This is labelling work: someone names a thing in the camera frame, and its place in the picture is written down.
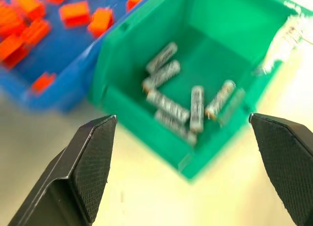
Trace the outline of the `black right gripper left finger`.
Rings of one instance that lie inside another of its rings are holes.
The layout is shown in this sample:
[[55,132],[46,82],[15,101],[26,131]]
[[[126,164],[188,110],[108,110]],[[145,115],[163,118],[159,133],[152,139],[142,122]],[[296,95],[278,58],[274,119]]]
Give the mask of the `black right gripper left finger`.
[[116,124],[116,115],[108,115],[80,126],[8,226],[92,226],[108,181]]

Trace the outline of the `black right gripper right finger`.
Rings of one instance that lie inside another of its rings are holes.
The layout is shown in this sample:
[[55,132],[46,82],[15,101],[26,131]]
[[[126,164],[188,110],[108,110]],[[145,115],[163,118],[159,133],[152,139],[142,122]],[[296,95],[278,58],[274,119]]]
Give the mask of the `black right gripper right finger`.
[[296,226],[313,226],[313,132],[284,118],[249,116],[262,161]]

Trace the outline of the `blue plastic bin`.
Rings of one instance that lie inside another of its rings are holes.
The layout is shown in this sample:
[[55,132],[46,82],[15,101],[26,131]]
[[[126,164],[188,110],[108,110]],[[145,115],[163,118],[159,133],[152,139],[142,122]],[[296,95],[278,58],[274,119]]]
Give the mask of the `blue plastic bin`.
[[33,112],[65,113],[87,94],[102,40],[86,26],[66,28],[60,6],[41,1],[51,31],[15,67],[0,64],[0,95]]

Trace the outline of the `green plastic bin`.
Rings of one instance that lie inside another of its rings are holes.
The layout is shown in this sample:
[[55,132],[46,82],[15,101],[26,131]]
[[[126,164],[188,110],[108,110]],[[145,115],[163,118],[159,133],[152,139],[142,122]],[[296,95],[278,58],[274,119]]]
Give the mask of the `green plastic bin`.
[[[287,18],[295,11],[285,0],[147,0],[102,41],[89,100],[117,115],[187,179],[195,177],[247,122],[273,74],[261,62]],[[142,89],[145,67],[174,42],[181,71],[160,91],[190,107],[191,89],[204,88],[209,103],[226,80],[235,93],[217,121],[205,120],[195,146],[155,120],[156,108]]]

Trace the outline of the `silver AA battery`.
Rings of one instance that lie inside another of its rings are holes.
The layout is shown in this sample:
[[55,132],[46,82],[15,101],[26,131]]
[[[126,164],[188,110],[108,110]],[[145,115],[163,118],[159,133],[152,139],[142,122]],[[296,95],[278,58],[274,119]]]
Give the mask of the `silver AA battery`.
[[194,86],[191,91],[190,130],[195,133],[203,132],[204,120],[204,89]]
[[151,90],[148,92],[147,101],[182,124],[185,124],[190,118],[190,112],[188,109],[166,97],[157,90]]
[[161,110],[157,110],[155,113],[155,119],[162,123],[165,127],[171,130],[173,133],[177,134],[184,140],[186,140],[190,145],[194,146],[197,143],[197,136],[192,133],[186,127],[180,124],[176,119],[166,114]]
[[178,46],[174,42],[170,42],[161,52],[159,52],[147,65],[146,71],[154,74],[160,69],[173,55],[176,54]]
[[215,120],[223,106],[232,95],[236,84],[232,80],[226,80],[213,100],[205,107],[205,115],[208,119]]
[[156,89],[166,83],[168,80],[180,73],[180,63],[177,60],[173,60],[159,69],[153,75],[150,75],[142,82],[143,90],[149,92],[152,89]]

